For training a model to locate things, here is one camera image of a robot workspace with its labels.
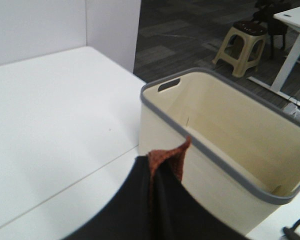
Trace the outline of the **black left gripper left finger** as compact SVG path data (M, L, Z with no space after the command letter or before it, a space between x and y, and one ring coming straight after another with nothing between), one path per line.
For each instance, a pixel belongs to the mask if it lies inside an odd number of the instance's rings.
M121 187L89 221L65 240L159 240L149 209L150 168L147 156L136 157Z

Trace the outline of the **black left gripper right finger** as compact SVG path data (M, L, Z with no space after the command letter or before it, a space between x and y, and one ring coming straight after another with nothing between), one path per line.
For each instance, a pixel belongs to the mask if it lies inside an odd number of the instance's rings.
M246 240L204 207L183 187L164 162L154 175L153 238L155 240Z

